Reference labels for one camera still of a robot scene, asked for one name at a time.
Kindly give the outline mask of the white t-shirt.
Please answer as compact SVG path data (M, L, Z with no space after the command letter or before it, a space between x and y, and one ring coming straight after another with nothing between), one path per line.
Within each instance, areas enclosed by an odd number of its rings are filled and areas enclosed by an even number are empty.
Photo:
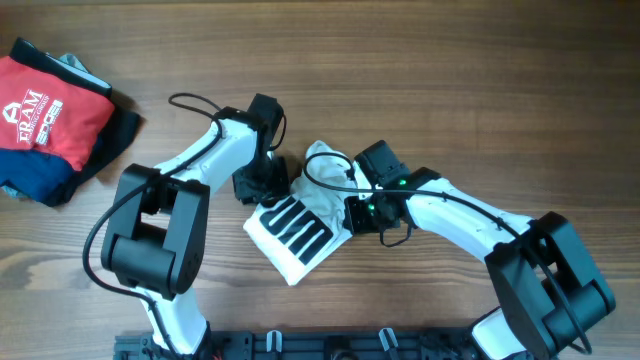
M257 206L243 225L290 286L353 236L344 227L345 199L370 186L356 163L321 140L307 149L305 159L290 195Z

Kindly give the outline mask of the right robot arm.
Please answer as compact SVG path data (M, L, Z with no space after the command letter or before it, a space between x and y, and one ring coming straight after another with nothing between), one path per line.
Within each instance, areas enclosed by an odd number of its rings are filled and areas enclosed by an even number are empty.
M567 348L592 353L587 332L616 300L565 217L502 211L427 168L409 173L396 165L381 173L355 167L347 175L371 223L386 228L402 219L484 263L499 305L470 330L476 352L487 359L553 359Z

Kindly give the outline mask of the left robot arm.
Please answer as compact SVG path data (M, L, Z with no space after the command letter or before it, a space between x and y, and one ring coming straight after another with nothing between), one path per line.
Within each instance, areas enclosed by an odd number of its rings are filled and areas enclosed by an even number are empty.
M122 173L114 203L98 221L106 229L101 265L114 292L141 301L149 333L119 336L116 359L215 359L210 324L193 283L206 246L210 199L227 181L243 204L289 193L286 164L275 151L286 129L278 101L257 94L245 110L218 108L207 132L175 158Z

